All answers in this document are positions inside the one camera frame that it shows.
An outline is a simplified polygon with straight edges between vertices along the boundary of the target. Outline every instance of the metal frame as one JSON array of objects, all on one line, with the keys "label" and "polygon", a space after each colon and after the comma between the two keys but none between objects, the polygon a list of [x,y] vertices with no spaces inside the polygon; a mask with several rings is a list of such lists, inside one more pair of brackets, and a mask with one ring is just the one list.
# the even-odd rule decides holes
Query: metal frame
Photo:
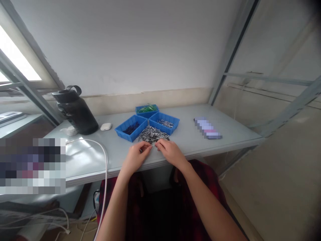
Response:
[{"label": "metal frame", "polygon": [[9,17],[12,19],[13,23],[17,26],[18,30],[21,32],[22,36],[25,38],[35,55],[38,57],[46,71],[49,73],[50,77],[53,79],[55,84],[59,89],[64,89],[65,85],[59,79],[57,73],[52,69],[50,64],[48,63],[46,56],[40,49],[38,43],[33,38],[32,34],[27,29],[20,15],[15,10],[11,1],[8,0],[0,0],[0,4],[3,6],[4,10],[8,13]]},{"label": "metal frame", "polygon": [[232,76],[232,77],[240,77],[240,78],[248,78],[248,79],[264,80],[267,82],[278,82],[278,83],[284,83],[284,84],[301,85],[301,86],[310,86],[313,83],[313,81],[309,81],[309,80],[284,79],[284,78],[259,76],[259,75],[251,75],[251,74],[224,73],[223,75],[224,76]]},{"label": "metal frame", "polygon": [[260,135],[271,136],[277,129],[282,127],[292,117],[303,110],[304,106],[316,99],[321,94],[321,76],[306,88],[291,104],[289,104],[270,124],[266,125]]},{"label": "metal frame", "polygon": [[6,88],[17,87],[26,97],[28,97],[48,120],[54,125],[58,126],[62,122],[62,118],[57,115],[54,109],[48,102],[40,95],[40,93],[31,86],[27,78],[19,71],[19,69],[10,61],[10,59],[0,50],[0,70],[10,80],[12,84],[8,84]]},{"label": "metal frame", "polygon": [[[219,69],[219,76],[214,81],[214,89],[210,96],[209,104],[213,106],[227,76],[307,86],[307,88],[301,93],[301,95],[299,95],[293,102],[291,102],[274,120],[270,120],[267,123],[263,124],[265,126],[263,127],[260,135],[268,138],[273,135],[273,133],[275,133],[277,129],[282,127],[291,118],[298,114],[304,108],[304,106],[308,105],[319,95],[321,95],[321,76],[318,77],[315,81],[308,81],[228,72],[233,63],[234,57],[236,56],[237,50],[242,42],[242,39],[252,20],[252,17],[258,7],[259,2],[259,0],[248,0],[243,8],[239,11],[232,33],[225,48],[222,65]],[[230,163],[222,170],[222,172],[219,173],[219,176],[222,178],[229,171],[229,169],[235,166],[242,158],[248,155],[256,147],[257,146],[241,149],[240,152],[236,154],[236,156],[230,161]]]},{"label": "metal frame", "polygon": [[215,78],[214,88],[208,102],[211,105],[214,104],[218,92],[220,91],[226,79],[226,75],[224,75],[224,73],[227,73],[229,71],[233,63],[234,57],[242,42],[243,36],[245,35],[246,30],[252,20],[252,17],[257,9],[259,2],[260,0],[247,0],[245,5],[241,7],[241,10],[239,11],[236,17],[232,32],[225,47],[222,64],[219,67],[219,75]]}]

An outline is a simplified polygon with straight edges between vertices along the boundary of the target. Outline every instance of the black cable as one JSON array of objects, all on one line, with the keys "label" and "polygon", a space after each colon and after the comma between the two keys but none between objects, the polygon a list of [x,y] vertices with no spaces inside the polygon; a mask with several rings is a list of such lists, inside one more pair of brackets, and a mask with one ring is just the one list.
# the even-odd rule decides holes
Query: black cable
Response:
[{"label": "black cable", "polygon": [[96,204],[95,204],[95,194],[99,192],[99,191],[94,191],[94,198],[93,198],[93,204],[94,204],[94,209],[95,209],[95,212],[97,214],[97,210],[96,210]]}]

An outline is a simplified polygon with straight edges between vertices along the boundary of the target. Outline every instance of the white wall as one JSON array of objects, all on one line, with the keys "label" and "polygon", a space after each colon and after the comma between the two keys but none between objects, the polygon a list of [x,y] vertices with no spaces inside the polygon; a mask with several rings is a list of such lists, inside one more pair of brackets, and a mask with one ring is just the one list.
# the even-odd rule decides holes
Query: white wall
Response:
[{"label": "white wall", "polygon": [[241,0],[12,0],[83,95],[212,87]]}]

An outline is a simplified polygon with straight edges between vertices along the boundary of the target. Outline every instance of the white cable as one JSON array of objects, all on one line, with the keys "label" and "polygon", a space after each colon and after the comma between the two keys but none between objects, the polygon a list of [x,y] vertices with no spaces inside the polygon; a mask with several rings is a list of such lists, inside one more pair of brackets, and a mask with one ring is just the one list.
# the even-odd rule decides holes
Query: white cable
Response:
[{"label": "white cable", "polygon": [[57,235],[57,237],[56,237],[55,241],[57,241],[57,240],[58,240],[58,237],[59,237],[59,235],[60,235],[61,233],[62,233],[62,232],[59,232],[59,233],[58,233],[58,235]]},{"label": "white cable", "polygon": [[62,228],[66,234],[69,234],[70,231],[68,229],[66,229],[64,226],[61,226],[59,224],[56,224],[56,223],[49,223],[49,222],[45,222],[45,223],[37,223],[37,224],[30,224],[30,225],[24,225],[24,226],[16,226],[16,227],[0,227],[0,229],[16,229],[16,228],[24,228],[24,227],[31,227],[31,226],[34,226],[34,225],[39,225],[39,224],[50,224],[50,225],[55,225],[57,227],[60,227]]},{"label": "white cable", "polygon": [[15,228],[22,228],[22,227],[37,225],[37,224],[33,224],[33,225],[25,225],[25,226],[19,226],[19,227],[6,227],[6,226],[11,225],[11,224],[13,224],[13,223],[16,223],[16,222],[19,222],[19,221],[28,219],[28,218],[30,218],[30,217],[32,217],[32,216],[37,216],[37,215],[49,213],[49,212],[54,211],[54,210],[60,210],[60,211],[62,211],[62,212],[65,214],[66,219],[67,219],[67,229],[66,229],[65,227],[59,225],[59,224],[56,224],[56,223],[49,223],[49,224],[52,224],[52,225],[56,225],[56,226],[58,226],[58,227],[61,227],[61,228],[63,228],[63,229],[65,230],[65,232],[66,232],[67,234],[69,234],[69,233],[70,233],[70,231],[69,231],[69,218],[68,218],[68,215],[67,215],[66,211],[63,210],[62,208],[56,208],[56,209],[52,209],[52,210],[45,211],[45,212],[42,212],[42,213],[32,214],[32,215],[29,215],[29,216],[27,216],[27,217],[24,217],[24,218],[15,220],[15,221],[10,222],[10,223],[7,223],[7,224],[1,224],[1,225],[0,225],[0,229],[15,229]]},{"label": "white cable", "polygon": [[93,216],[93,214],[94,214],[95,211],[96,211],[96,209],[94,209],[93,213],[90,215],[90,218],[88,219],[88,221],[87,221],[87,223],[86,223],[86,226],[85,226],[85,228],[84,228],[83,234],[81,235],[80,241],[82,241],[83,236],[84,236],[85,231],[86,231],[86,228],[87,228],[87,226],[88,226],[88,223],[89,223],[89,221],[90,221],[90,219],[91,219],[91,217]]},{"label": "white cable", "polygon": [[108,156],[107,156],[107,154],[106,154],[106,152],[105,152],[104,147],[103,147],[99,142],[94,141],[94,140],[90,140],[90,139],[77,139],[77,140],[67,141],[67,142],[66,142],[66,145],[69,145],[70,143],[75,142],[75,141],[92,141],[92,142],[95,142],[95,143],[97,143],[97,144],[101,147],[101,149],[103,150],[103,152],[104,152],[104,154],[105,154],[106,176],[105,176],[104,201],[103,201],[103,206],[102,206],[102,211],[101,211],[101,217],[100,217],[99,225],[98,225],[98,228],[97,228],[97,233],[96,233],[96,236],[95,236],[95,238],[94,238],[94,241],[95,241],[96,238],[97,238],[97,235],[98,235],[100,226],[101,226],[101,222],[102,222],[103,217],[104,217],[104,210],[105,210],[105,203],[106,203],[106,191],[107,191]]}]

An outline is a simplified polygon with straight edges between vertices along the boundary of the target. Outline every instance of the glass panel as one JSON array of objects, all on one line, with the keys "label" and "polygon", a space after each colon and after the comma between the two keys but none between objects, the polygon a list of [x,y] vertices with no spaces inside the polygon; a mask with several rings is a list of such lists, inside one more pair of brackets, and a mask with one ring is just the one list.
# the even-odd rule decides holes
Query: glass panel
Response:
[{"label": "glass panel", "polygon": [[[28,80],[41,80],[39,75],[31,67],[26,58],[22,55],[11,38],[0,26],[0,49],[12,61],[12,63],[21,71]],[[9,80],[1,73],[0,82],[8,82]]]}]

